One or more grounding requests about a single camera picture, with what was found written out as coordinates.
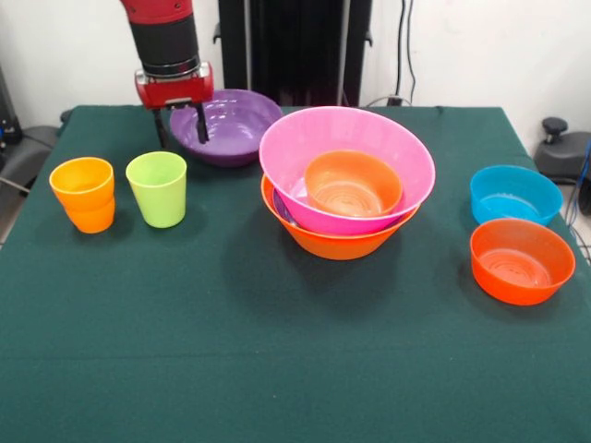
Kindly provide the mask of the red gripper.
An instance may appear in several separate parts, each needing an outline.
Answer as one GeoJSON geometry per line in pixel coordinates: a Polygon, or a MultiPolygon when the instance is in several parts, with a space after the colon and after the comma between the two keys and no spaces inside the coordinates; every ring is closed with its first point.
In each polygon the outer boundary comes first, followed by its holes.
{"type": "Polygon", "coordinates": [[[199,142],[209,141],[202,105],[213,98],[213,71],[209,62],[201,62],[196,69],[181,77],[157,78],[139,69],[135,73],[135,86],[142,104],[152,110],[162,149],[168,149],[169,143],[160,109],[177,105],[195,105],[199,142]]]}

